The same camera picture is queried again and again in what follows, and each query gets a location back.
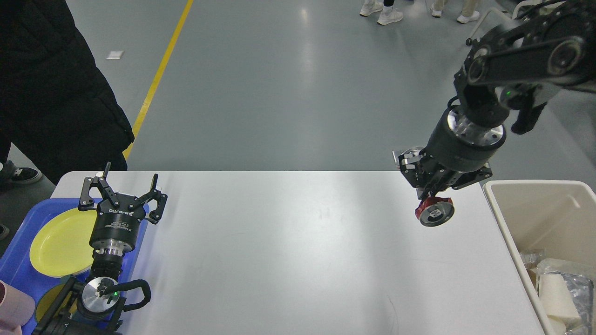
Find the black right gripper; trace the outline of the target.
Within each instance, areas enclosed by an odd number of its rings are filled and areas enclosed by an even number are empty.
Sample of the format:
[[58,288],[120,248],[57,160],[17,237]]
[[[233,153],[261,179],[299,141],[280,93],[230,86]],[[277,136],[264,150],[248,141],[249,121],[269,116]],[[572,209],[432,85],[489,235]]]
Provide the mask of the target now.
[[461,189],[493,176],[487,163],[503,146],[503,125],[494,128],[473,123],[460,106],[445,110],[423,151],[404,151],[398,155],[398,168],[417,199],[447,201],[438,193],[447,188],[447,170],[457,171],[449,188]]

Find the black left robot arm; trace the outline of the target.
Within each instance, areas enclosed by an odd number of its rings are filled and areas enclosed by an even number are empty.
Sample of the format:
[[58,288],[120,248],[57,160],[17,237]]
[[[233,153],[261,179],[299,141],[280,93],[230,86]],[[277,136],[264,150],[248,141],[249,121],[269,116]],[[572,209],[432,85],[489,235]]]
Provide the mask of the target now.
[[159,223],[168,196],[158,189],[158,174],[141,196],[113,191],[107,182],[110,166],[107,163],[102,173],[84,180],[77,205],[80,211],[96,212],[89,239],[89,275],[83,281],[69,276],[34,335],[116,335],[121,314],[145,307],[151,300],[145,280],[122,280],[122,266],[126,254],[136,248],[141,223]]

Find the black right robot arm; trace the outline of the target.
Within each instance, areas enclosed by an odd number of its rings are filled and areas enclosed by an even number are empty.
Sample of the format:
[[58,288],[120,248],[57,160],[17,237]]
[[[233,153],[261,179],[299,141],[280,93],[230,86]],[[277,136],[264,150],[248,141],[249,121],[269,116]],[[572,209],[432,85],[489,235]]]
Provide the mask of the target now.
[[428,143],[396,157],[419,201],[491,177],[489,159],[505,142],[512,110],[519,114],[511,130],[522,135],[561,89],[595,89],[595,2],[556,4],[546,15],[534,6],[471,42]]

